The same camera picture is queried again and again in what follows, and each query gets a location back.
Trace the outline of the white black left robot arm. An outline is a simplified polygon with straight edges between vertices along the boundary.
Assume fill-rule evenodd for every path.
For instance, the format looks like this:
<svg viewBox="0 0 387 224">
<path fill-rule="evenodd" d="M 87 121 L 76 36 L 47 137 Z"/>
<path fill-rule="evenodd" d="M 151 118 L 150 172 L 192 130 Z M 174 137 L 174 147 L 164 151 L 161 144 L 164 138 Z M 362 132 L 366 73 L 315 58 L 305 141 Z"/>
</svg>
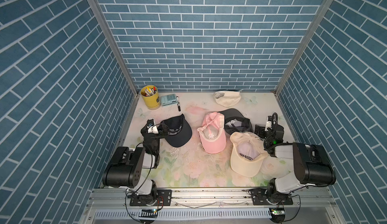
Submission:
<svg viewBox="0 0 387 224">
<path fill-rule="evenodd" d="M 144 140 L 135 149 L 120 146 L 111 157 L 103 175 L 104 186 L 125 189 L 132 205 L 151 205 L 158 200 L 157 186 L 143 169 L 156 169 L 160 161 L 160 140 L 168 136 L 169 127 L 147 121 L 141 129 Z"/>
</svg>

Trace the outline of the pink baseball cap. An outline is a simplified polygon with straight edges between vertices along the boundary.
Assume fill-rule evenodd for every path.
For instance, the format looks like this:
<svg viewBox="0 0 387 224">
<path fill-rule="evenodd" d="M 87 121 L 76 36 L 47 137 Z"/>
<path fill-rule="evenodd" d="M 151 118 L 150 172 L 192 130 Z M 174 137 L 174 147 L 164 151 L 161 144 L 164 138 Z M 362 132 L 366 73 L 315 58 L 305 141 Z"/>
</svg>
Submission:
<svg viewBox="0 0 387 224">
<path fill-rule="evenodd" d="M 226 147 L 224 115 L 212 112 L 205 115 L 202 126 L 197 129 L 202 148 L 209 154 L 218 154 Z"/>
</svg>

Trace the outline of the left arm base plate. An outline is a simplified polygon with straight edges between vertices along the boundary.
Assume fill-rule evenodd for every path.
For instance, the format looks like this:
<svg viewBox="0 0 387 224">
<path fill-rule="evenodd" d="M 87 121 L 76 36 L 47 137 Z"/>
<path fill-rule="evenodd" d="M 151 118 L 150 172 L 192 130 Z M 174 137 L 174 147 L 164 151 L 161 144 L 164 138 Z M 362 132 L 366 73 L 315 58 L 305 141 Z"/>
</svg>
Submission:
<svg viewBox="0 0 387 224">
<path fill-rule="evenodd" d="M 170 206 L 171 199 L 171 189 L 154 189 L 148 195 L 131 197 L 129 206 Z"/>
</svg>

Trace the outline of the beige baseball cap with text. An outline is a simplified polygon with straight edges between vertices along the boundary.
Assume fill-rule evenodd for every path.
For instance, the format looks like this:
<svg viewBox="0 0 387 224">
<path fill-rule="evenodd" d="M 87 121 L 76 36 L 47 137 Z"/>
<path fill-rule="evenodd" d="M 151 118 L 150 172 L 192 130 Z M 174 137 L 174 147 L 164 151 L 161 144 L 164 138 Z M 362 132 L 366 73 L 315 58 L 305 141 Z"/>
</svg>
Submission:
<svg viewBox="0 0 387 224">
<path fill-rule="evenodd" d="M 248 178 L 256 176 L 269 156 L 264 150 L 263 141 L 251 132 L 235 132 L 230 136 L 230 141 L 233 144 L 230 159 L 232 170 Z"/>
</svg>

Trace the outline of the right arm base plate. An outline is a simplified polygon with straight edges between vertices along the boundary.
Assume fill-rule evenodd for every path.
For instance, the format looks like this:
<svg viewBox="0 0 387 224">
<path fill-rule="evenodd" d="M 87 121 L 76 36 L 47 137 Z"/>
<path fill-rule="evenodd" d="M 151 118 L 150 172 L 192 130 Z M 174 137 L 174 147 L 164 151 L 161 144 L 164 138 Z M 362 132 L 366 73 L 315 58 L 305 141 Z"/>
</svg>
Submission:
<svg viewBox="0 0 387 224">
<path fill-rule="evenodd" d="M 289 194 L 283 194 L 267 188 L 255 188 L 248 190 L 253 205 L 293 205 Z"/>
</svg>

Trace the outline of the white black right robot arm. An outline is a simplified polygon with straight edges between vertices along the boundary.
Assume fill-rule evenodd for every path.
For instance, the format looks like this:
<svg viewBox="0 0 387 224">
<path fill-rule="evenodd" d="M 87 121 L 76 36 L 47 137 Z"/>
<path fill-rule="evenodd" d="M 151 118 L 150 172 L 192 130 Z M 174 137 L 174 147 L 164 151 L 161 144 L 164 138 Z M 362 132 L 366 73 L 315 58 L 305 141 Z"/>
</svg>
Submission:
<svg viewBox="0 0 387 224">
<path fill-rule="evenodd" d="M 268 116 L 265 127 L 256 126 L 256 133 L 264 138 L 264 150 L 271 157 L 293 161 L 293 171 L 272 178 L 266 188 L 251 190 L 254 205 L 292 204 L 291 194 L 297 190 L 335 184 L 336 173 L 324 147 L 284 142 L 284 128 L 278 123 L 277 113 Z"/>
</svg>

